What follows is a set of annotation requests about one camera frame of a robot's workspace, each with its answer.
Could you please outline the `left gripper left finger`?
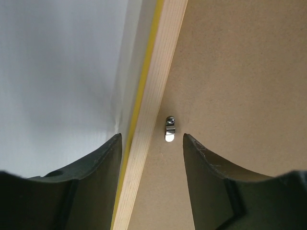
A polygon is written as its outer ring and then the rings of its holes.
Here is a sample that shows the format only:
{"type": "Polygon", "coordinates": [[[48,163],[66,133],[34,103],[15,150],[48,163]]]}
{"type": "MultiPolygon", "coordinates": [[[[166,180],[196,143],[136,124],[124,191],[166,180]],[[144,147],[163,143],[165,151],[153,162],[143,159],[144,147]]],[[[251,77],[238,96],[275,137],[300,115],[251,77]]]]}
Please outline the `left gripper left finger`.
{"type": "Polygon", "coordinates": [[[108,230],[122,159],[122,135],[46,176],[0,173],[3,230],[108,230]]]}

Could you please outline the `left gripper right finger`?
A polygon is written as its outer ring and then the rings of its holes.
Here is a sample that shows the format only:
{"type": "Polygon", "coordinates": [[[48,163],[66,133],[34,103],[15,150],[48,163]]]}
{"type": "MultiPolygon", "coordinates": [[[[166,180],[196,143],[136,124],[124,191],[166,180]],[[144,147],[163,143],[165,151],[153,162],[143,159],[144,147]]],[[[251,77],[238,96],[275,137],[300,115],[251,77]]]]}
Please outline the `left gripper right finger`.
{"type": "Polygon", "coordinates": [[[307,173],[270,177],[212,152],[192,135],[183,155],[194,226],[198,230],[304,230],[307,173]]]}

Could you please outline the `brown cardboard backing board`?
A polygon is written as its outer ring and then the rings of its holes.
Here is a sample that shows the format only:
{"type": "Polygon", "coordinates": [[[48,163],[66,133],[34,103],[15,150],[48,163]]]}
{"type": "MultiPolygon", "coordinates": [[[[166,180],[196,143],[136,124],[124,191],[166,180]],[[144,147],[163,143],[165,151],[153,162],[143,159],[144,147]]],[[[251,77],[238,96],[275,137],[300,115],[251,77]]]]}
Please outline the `brown cardboard backing board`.
{"type": "Polygon", "coordinates": [[[185,133],[257,173],[306,169],[306,1],[188,2],[129,229],[194,229],[185,133]]]}

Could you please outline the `yellow wooden picture frame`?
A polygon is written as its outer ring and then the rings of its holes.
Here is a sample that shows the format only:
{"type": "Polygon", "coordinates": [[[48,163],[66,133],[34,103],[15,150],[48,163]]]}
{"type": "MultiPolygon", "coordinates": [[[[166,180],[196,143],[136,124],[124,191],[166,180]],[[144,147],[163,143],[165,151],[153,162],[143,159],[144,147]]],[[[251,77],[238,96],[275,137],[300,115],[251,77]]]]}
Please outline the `yellow wooden picture frame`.
{"type": "Polygon", "coordinates": [[[119,174],[112,230],[128,229],[172,64],[186,0],[155,0],[119,174]]]}

